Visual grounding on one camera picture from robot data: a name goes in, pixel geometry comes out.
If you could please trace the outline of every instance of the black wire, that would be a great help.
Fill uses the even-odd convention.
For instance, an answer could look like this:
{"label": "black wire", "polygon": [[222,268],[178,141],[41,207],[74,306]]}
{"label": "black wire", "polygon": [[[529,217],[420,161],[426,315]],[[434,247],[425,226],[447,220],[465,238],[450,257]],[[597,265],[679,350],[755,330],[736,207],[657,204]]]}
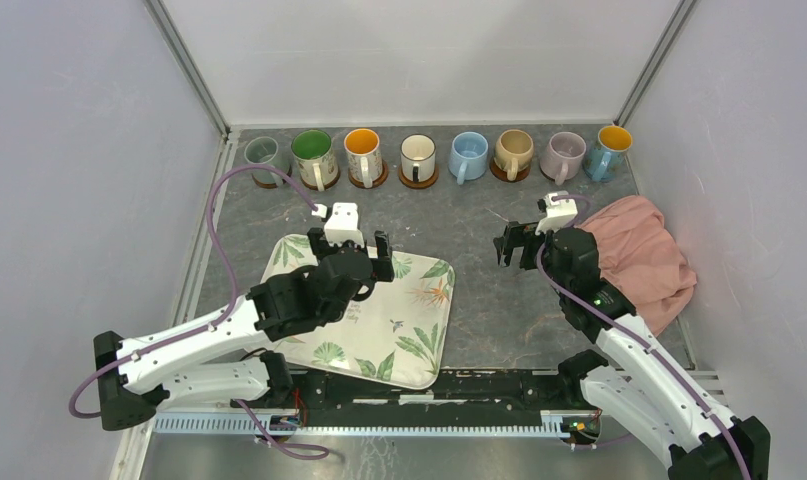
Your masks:
{"label": "black wire", "polygon": [[265,347],[257,348],[255,350],[251,350],[251,351],[247,352],[243,357],[241,357],[241,360],[239,360],[239,362],[243,362],[244,360],[247,360],[248,358],[252,357],[253,355],[255,355],[257,353],[262,353],[262,352],[267,352],[267,351],[268,351],[268,349],[265,348]]}

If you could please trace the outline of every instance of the floral tray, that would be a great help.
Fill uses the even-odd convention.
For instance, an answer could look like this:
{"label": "floral tray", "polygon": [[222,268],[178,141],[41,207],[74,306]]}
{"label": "floral tray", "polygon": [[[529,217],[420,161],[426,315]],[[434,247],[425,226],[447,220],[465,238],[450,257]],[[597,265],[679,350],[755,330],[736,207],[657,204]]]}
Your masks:
{"label": "floral tray", "polygon": [[[369,247],[371,255],[376,249]],[[403,388],[427,388],[438,376],[456,273],[444,260],[394,252],[395,279],[377,283],[351,302],[340,322],[280,340],[274,350],[297,365],[368,378]],[[304,235],[277,242],[262,281],[317,265]]]}

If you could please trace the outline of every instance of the wooden coaster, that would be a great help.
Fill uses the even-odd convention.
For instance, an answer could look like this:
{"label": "wooden coaster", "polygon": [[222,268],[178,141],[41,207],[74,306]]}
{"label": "wooden coaster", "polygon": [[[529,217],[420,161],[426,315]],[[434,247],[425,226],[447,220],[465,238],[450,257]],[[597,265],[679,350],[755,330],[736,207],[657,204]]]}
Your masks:
{"label": "wooden coaster", "polygon": [[406,185],[409,188],[414,188],[415,190],[421,190],[427,187],[431,187],[435,183],[435,181],[438,180],[438,168],[435,169],[435,172],[433,172],[430,178],[420,183],[415,183],[406,178],[406,175],[403,174],[402,167],[397,168],[397,176],[400,177],[400,182],[403,183],[403,185]]}
{"label": "wooden coaster", "polygon": [[[291,167],[288,167],[288,176],[289,177],[291,176]],[[276,188],[276,187],[279,186],[279,185],[277,185],[275,183],[263,183],[263,182],[260,182],[259,179],[256,178],[255,174],[253,174],[252,177],[253,177],[253,182],[256,185],[258,185],[258,186],[260,186],[262,188]]]}
{"label": "wooden coaster", "polygon": [[[353,175],[350,173],[350,169],[347,169],[347,176],[350,177],[350,183],[356,185],[359,188],[365,188],[365,184],[353,178]],[[374,186],[371,188],[376,188],[383,183],[385,183],[385,179],[388,178],[388,164],[385,163],[385,160],[382,161],[382,174],[380,174],[379,178],[374,180]]]}
{"label": "wooden coaster", "polygon": [[[341,169],[339,168],[339,169],[338,169],[338,173],[336,173],[336,174],[335,174],[335,178],[333,178],[333,179],[332,179],[332,181],[331,181],[331,182],[329,182],[328,184],[324,185],[324,190],[329,190],[329,189],[330,189],[330,188],[331,188],[333,185],[335,185],[335,184],[338,182],[338,179],[339,179],[340,177],[341,177]],[[314,186],[314,185],[309,185],[308,183],[306,183],[306,181],[305,181],[305,180],[303,180],[303,177],[302,177],[302,176],[300,177],[300,181],[301,181],[301,182],[303,182],[303,185],[304,185],[306,188],[308,188],[309,190],[315,190],[315,191],[317,191],[318,187],[316,187],[316,186]]]}
{"label": "wooden coaster", "polygon": [[491,158],[490,163],[491,163],[491,173],[493,173],[495,177],[503,180],[504,182],[509,183],[520,182],[521,180],[527,178],[527,175],[530,174],[530,168],[533,166],[533,162],[530,162],[530,164],[527,165],[527,168],[518,172],[518,175],[515,177],[515,180],[509,180],[509,178],[506,177],[506,172],[504,172],[500,167],[497,166],[497,163],[494,161],[494,157]]}

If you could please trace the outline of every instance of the coffee mug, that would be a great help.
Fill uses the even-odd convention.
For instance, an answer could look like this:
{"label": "coffee mug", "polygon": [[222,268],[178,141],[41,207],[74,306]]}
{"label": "coffee mug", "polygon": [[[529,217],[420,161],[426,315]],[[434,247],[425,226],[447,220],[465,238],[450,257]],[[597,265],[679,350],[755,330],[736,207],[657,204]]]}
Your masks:
{"label": "coffee mug", "polygon": [[400,174],[413,184],[423,185],[434,181],[435,173],[435,142],[426,135],[406,137],[400,145]]}
{"label": "coffee mug", "polygon": [[388,175],[379,150],[379,135],[373,130],[359,128],[344,137],[350,181],[357,187],[378,187]]}
{"label": "coffee mug", "polygon": [[586,141],[583,137],[576,133],[559,132],[547,142],[547,150],[539,161],[541,173],[555,181],[556,185],[562,185],[580,171],[585,154]]}
{"label": "coffee mug", "polygon": [[583,169],[594,182],[612,180],[624,163],[624,155],[633,145],[633,137],[627,130],[610,125],[597,133],[597,141],[583,162]]}
{"label": "coffee mug", "polygon": [[526,178],[527,169],[533,159],[532,137],[523,130],[506,130],[497,139],[494,146],[494,163],[505,174],[498,173],[498,178],[514,182]]}
{"label": "coffee mug", "polygon": [[477,132],[456,135],[450,148],[450,173],[456,183],[480,178],[488,168],[488,140]]}
{"label": "coffee mug", "polygon": [[291,142],[303,185],[323,192],[335,185],[340,172],[332,151],[332,139],[326,132],[306,130]]}
{"label": "coffee mug", "polygon": [[[244,148],[244,161],[251,165],[268,165],[291,174],[291,162],[280,154],[279,145],[270,137],[250,140]],[[285,181],[267,170],[253,170],[253,181],[262,188],[281,187]]]}

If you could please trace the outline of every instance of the light blue mug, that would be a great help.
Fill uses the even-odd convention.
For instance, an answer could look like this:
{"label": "light blue mug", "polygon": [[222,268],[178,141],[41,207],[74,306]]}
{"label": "light blue mug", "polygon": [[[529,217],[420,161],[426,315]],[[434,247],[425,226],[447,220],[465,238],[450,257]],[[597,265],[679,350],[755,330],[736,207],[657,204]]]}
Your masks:
{"label": "light blue mug", "polygon": [[456,135],[450,147],[450,173],[456,183],[476,180],[488,168],[488,140],[477,132]]}
{"label": "light blue mug", "polygon": [[609,125],[597,133],[597,141],[583,162],[583,170],[593,182],[608,182],[624,164],[624,155],[633,145],[627,130]]}

